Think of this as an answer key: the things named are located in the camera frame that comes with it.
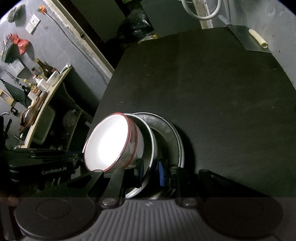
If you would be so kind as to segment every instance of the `table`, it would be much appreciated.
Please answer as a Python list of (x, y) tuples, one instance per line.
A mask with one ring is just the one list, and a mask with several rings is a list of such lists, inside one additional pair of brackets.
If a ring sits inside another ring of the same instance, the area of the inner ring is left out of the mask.
[(209, 169), (270, 196), (296, 196), (296, 92), (271, 53), (228, 28), (189, 31), (127, 49), (89, 134), (113, 112), (170, 121), (185, 168)]
[(66, 69), (60, 75), (57, 83), (54, 86), (49, 86), (49, 88), (48, 88), (49, 94), (48, 94), (47, 98), (45, 99), (43, 105), (41, 106), (40, 112), (39, 112), (34, 124), (30, 127), (24, 144), (19, 146), (19, 148), (29, 148), (30, 147), (31, 142), (34, 137), (34, 133), (36, 131), (36, 128), (40, 124), (40, 119), (42, 117), (43, 111), (49, 105), (52, 97), (54, 96), (54, 94), (57, 92), (58, 89), (59, 89), (59, 95), (61, 96), (60, 97), (61, 101), (68, 102), (68, 105), (70, 105), (72, 109), (77, 109), (79, 112), (77, 115), (77, 120), (76, 120), (75, 125), (73, 127), (71, 127), (72, 128), (70, 130), (71, 135), (68, 139), (68, 142), (65, 145), (66, 149), (69, 148), (69, 145), (70, 145), (71, 139), (73, 137), (73, 133), (74, 133), (74, 130), (76, 128), (79, 118), (81, 116), (83, 116), (85, 118), (85, 120), (87, 120), (89, 123), (92, 122), (92, 117), (88, 113), (86, 113), (83, 109), (81, 109), (78, 105), (76, 105), (75, 101), (70, 97), (70, 95), (66, 91), (65, 84), (63, 83), (63, 80), (65, 79), (65, 77), (67, 76), (67, 74), (70, 72), (71, 69), (72, 69), (72, 67), (69, 67), (68, 69)]

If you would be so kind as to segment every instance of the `hose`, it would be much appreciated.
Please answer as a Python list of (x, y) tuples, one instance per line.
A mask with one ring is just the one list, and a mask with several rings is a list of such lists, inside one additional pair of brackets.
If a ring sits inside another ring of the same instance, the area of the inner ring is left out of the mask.
[(217, 4), (217, 7), (216, 7), (215, 11), (214, 11), (212, 14), (210, 14), (209, 16), (201, 17), (201, 16), (198, 16), (198, 15), (194, 14), (194, 13), (191, 11), (191, 9), (188, 7), (188, 4), (187, 4), (187, 1), (186, 1), (186, 0), (181, 0), (181, 2), (182, 2), (182, 5), (183, 5), (184, 9), (186, 10), (186, 12), (187, 12), (190, 16), (192, 16), (192, 17), (194, 17), (194, 18), (197, 18), (197, 19), (199, 19), (199, 20), (210, 20), (210, 19), (212, 19), (212, 18), (215, 17), (215, 16), (217, 15), (217, 13), (220, 11), (220, 8), (221, 8), (221, 5), (222, 5), (222, 0), (218, 0), (218, 4)]

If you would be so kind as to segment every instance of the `small white bowl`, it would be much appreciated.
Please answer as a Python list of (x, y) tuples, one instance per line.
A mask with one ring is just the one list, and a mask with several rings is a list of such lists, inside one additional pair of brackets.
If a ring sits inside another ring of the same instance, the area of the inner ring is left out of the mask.
[(144, 139), (132, 119), (114, 113), (93, 130), (84, 147), (85, 166), (90, 170), (113, 171), (141, 158)]

